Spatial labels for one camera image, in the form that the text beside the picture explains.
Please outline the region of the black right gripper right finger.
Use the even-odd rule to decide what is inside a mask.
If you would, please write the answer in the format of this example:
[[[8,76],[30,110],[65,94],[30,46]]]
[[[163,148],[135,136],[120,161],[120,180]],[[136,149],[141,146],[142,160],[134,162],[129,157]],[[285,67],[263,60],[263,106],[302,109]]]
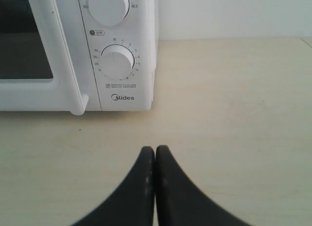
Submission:
[[[205,195],[165,145],[156,149],[155,193],[160,226],[248,225]]]

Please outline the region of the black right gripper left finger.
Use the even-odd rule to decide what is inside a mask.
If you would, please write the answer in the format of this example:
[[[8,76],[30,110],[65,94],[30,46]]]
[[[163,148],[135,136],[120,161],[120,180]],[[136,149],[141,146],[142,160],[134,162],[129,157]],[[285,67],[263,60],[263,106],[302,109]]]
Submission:
[[[154,218],[155,153],[143,147],[119,186],[75,226],[151,226]]]

